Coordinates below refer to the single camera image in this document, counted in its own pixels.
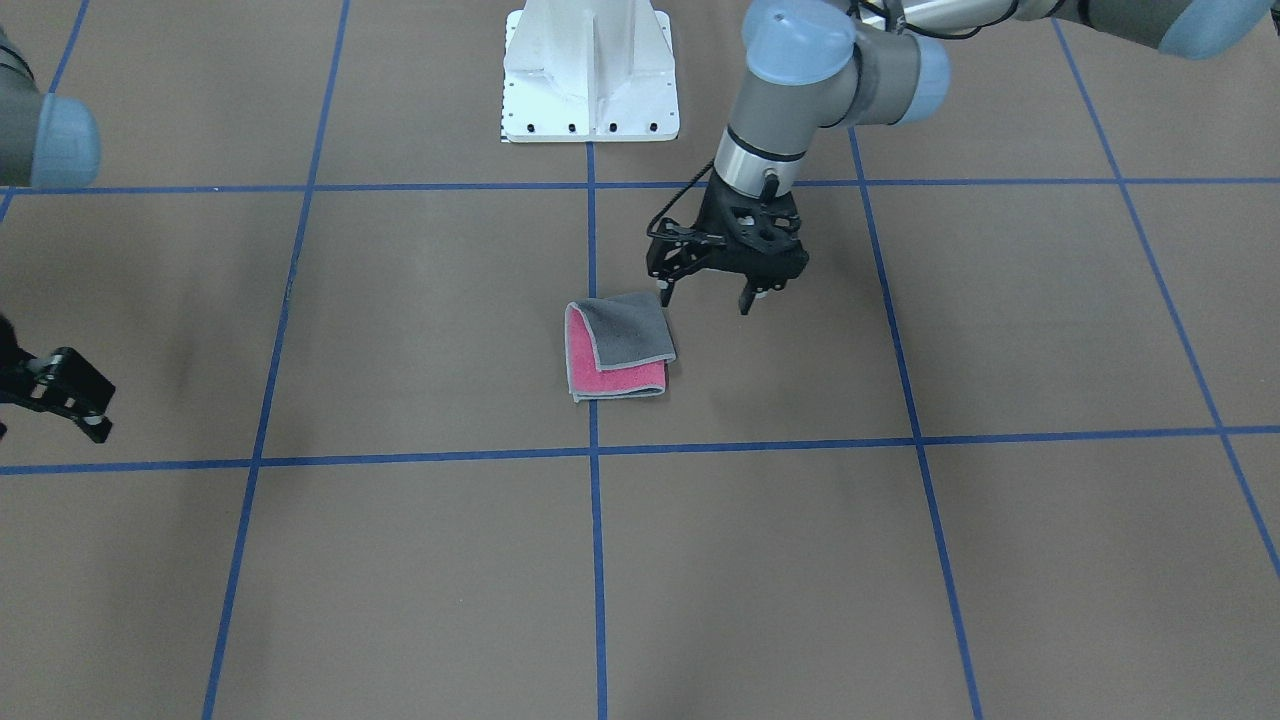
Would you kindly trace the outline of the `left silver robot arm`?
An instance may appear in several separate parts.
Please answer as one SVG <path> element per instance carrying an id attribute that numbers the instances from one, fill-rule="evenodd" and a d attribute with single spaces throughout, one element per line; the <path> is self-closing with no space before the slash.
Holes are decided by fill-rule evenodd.
<path id="1" fill-rule="evenodd" d="M 1009 20 L 1065 20 L 1169 56 L 1204 60 L 1242 41 L 1275 1 L 754 1 L 745 73 L 690 225 L 658 211 L 646 273 L 667 307 L 699 272 L 741 275 L 739 310 L 809 263 L 792 188 L 815 133 L 901 126 L 937 113 L 951 85 L 947 44 Z"/>

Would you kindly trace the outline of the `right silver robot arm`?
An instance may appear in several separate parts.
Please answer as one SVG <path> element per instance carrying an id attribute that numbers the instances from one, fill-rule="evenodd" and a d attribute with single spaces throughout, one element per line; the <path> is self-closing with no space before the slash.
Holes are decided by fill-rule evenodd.
<path id="1" fill-rule="evenodd" d="M 99 126 L 79 100 L 45 92 L 24 54 L 1 35 L 1 181 L 5 188 L 83 188 L 97 178 Z M 1 319 L 1 401 L 61 416 L 92 442 L 113 430 L 108 406 L 116 387 L 81 352 L 37 355 Z"/>

